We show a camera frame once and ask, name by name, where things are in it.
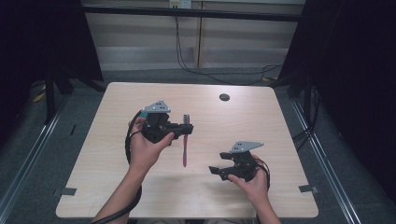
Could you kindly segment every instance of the table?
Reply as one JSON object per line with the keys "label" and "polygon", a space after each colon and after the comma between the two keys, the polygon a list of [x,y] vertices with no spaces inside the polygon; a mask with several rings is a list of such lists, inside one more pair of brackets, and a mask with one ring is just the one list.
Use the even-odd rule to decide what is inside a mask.
{"label": "table", "polygon": [[[226,93],[229,101],[220,100]],[[220,85],[110,83],[80,151],[56,214],[94,217],[124,177],[128,162],[124,139],[138,110],[164,100],[170,121],[181,123],[190,114],[188,162],[183,167],[182,138],[167,147],[143,183],[136,218],[255,217],[244,193],[233,183],[212,175],[208,166],[233,165],[219,157],[237,141],[263,142],[251,150],[271,170],[269,197],[279,217],[315,217],[318,207],[307,185],[274,90],[267,87]]]}

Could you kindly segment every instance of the wire on wall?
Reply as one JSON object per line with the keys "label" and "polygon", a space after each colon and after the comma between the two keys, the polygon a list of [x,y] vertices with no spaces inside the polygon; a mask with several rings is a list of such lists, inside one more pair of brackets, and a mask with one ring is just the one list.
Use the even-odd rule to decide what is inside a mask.
{"label": "wire on wall", "polygon": [[[193,71],[184,63],[183,55],[181,53],[180,35],[179,35],[179,28],[178,28],[178,17],[175,17],[175,23],[176,23],[176,37],[177,37],[177,62],[178,62],[178,65],[184,71],[189,72],[191,74],[210,77],[218,82],[228,84],[228,85],[251,86],[258,82],[261,82],[262,79],[264,78],[264,74],[266,72],[269,72],[269,71],[282,65],[282,63],[281,64],[269,64],[269,65],[264,66],[264,68],[260,72],[246,72],[246,73],[241,73],[241,72],[238,72],[238,73],[203,73],[203,72]],[[251,81],[249,83],[241,84],[241,83],[228,82],[228,81],[222,80],[220,78],[214,77],[214,76],[218,76],[218,75],[248,75],[248,76],[249,75],[260,75],[260,78],[255,78],[253,81]]]}

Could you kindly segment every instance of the finger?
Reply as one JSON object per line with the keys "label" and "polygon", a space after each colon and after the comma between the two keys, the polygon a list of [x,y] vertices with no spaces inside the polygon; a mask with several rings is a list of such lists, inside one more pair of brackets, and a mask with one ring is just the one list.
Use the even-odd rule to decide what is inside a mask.
{"label": "finger", "polygon": [[132,127],[133,133],[137,132],[137,131],[141,131],[143,128],[143,124],[145,123],[146,119],[145,118],[141,118],[138,117],[135,121],[134,121],[134,126]]}
{"label": "finger", "polygon": [[251,154],[251,157],[253,157],[253,159],[260,165],[264,165],[264,162],[262,162],[262,159],[260,159],[260,157],[258,157],[255,154]]}
{"label": "finger", "polygon": [[228,175],[228,179],[235,183],[235,185],[238,186],[240,189],[243,189],[245,187],[245,181],[236,175]]}
{"label": "finger", "polygon": [[174,139],[174,136],[175,136],[174,133],[169,133],[163,138],[163,140],[161,140],[157,144],[161,147],[161,149],[164,149],[165,147],[167,147],[171,144],[171,142]]}

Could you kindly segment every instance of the gray floor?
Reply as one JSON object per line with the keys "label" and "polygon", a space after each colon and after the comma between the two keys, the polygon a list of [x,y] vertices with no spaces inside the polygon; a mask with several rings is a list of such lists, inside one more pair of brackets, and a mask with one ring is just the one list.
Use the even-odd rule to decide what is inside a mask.
{"label": "gray floor", "polygon": [[[266,77],[276,77],[280,68],[267,72]],[[210,73],[256,72],[260,68],[226,68],[204,69]],[[216,79],[227,83],[247,85],[261,80],[258,75],[205,75],[191,74],[182,69],[113,71],[105,72],[107,85],[112,81],[157,82],[157,83],[195,83],[222,85]],[[7,215],[6,223],[89,223],[89,219],[63,219],[55,215],[59,197],[53,195],[56,189],[65,186],[73,169],[78,153],[90,129],[93,117],[103,97],[102,92],[94,91],[85,84],[72,80],[75,87],[71,95],[57,94],[57,105],[65,101],[64,109],[51,133],[51,136],[38,156],[37,162],[28,175],[22,191],[17,197],[12,210]],[[254,85],[266,86],[269,82],[259,81]],[[301,102],[303,97],[290,99],[286,94],[287,87],[275,88],[276,96],[282,108],[291,136],[303,130],[301,122],[293,107],[292,100]],[[39,88],[33,88],[31,98]],[[14,176],[28,156],[35,140],[43,129],[46,116],[45,100],[38,103],[26,103],[11,139],[0,151],[0,192],[4,198]],[[344,187],[350,201],[356,208],[361,223],[396,223],[396,209],[387,198],[373,177],[356,160],[349,150],[325,105],[320,105],[315,133],[332,163],[334,171]],[[297,219],[282,218],[283,223],[348,223],[333,189],[323,173],[317,156],[307,142],[299,151],[308,182],[318,188],[314,194],[319,208],[315,218]]]}

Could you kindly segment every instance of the hand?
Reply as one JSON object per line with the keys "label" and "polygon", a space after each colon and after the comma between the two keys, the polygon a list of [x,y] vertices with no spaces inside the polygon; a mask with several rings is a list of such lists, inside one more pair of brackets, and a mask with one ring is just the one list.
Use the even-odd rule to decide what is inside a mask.
{"label": "hand", "polygon": [[[252,157],[257,160],[257,163],[263,165],[260,158],[252,154]],[[236,175],[228,175],[228,178],[235,183],[242,191],[245,192],[247,198],[253,205],[262,202],[268,202],[268,188],[267,188],[267,176],[262,168],[258,168],[256,176],[249,182],[245,182],[243,179]]]}
{"label": "hand", "polygon": [[[142,131],[144,118],[137,118],[131,133]],[[131,139],[131,165],[130,169],[148,172],[160,157],[164,148],[169,146],[174,138],[174,133],[169,133],[163,140],[153,144],[142,133],[136,133]]]}

